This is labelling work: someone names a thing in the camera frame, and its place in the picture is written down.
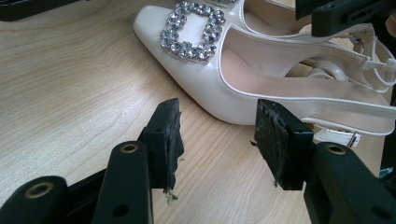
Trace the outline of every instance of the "shoe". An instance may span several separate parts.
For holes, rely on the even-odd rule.
[[[228,23],[257,35],[273,38],[326,42],[333,38],[349,38],[353,49],[382,63],[379,67],[366,68],[363,76],[350,74],[349,81],[378,92],[386,92],[396,84],[396,60],[392,53],[377,40],[371,24],[358,24],[331,36],[313,37],[309,31],[301,32],[310,25],[311,17],[295,20],[295,10],[273,0],[205,0],[207,4],[223,8]]]
[[[378,92],[342,80],[288,77],[300,62],[321,58],[346,74],[362,76],[361,67],[370,58],[328,43],[270,38],[233,24],[222,28],[223,15],[213,10],[206,16],[219,24],[205,26],[206,19],[191,13],[191,26],[186,23],[182,31],[170,32],[176,29],[172,21],[186,22],[187,18],[174,13],[185,9],[143,7],[134,20],[134,32],[173,79],[214,117],[254,125],[257,100],[263,98],[282,104],[304,122],[333,130],[372,135],[393,131],[396,108]],[[200,42],[202,31],[196,27],[201,26],[204,39],[212,37],[208,42]]]

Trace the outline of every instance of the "rhinestone buckle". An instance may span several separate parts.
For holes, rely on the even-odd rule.
[[[190,13],[208,17],[208,23],[203,31],[203,40],[197,46],[192,43],[178,41],[180,32]],[[220,39],[221,25],[225,22],[224,13],[213,7],[197,3],[180,2],[176,9],[169,14],[166,28],[161,31],[161,46],[172,56],[193,62],[207,62],[216,52],[215,43]]]

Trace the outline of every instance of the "wood grain surface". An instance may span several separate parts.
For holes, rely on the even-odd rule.
[[[283,191],[249,141],[254,127],[206,113],[134,35],[145,5],[92,0],[0,22],[0,204],[20,185],[59,175],[69,185],[106,167],[157,104],[179,98],[185,154],[168,204],[153,190],[155,223],[310,223],[300,191]],[[383,138],[354,150],[378,174]]]

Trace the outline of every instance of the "white shoe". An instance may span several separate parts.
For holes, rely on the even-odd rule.
[[[361,66],[370,62],[368,57],[327,43],[267,38],[230,24],[214,43],[216,53],[207,62],[180,59],[177,55],[181,51],[161,47],[160,34],[171,12],[162,7],[142,8],[134,20],[134,31],[174,80],[216,118],[254,125],[257,100],[263,98],[318,126],[373,135],[393,131],[396,108],[389,106],[381,94],[347,81],[288,77],[300,62],[320,58],[346,74],[361,74]],[[202,31],[194,27],[204,27],[205,19],[191,13],[188,24],[179,32],[179,40],[195,46],[202,39]]]

